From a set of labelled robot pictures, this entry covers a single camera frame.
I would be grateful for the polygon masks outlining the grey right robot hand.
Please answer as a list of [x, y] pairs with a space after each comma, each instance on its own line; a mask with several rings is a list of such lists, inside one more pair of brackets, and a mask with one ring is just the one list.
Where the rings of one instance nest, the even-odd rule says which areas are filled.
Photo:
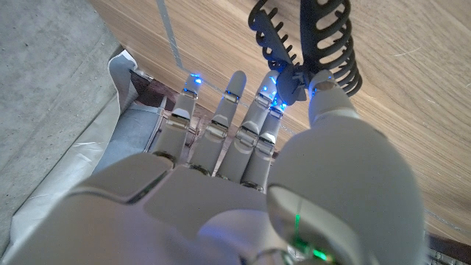
[[189, 75], [153, 153], [73, 187], [3, 264], [421, 264], [424, 213], [414, 174], [365, 122], [333, 74], [309, 84], [308, 130], [259, 172], [205, 151], [178, 164], [202, 81]]

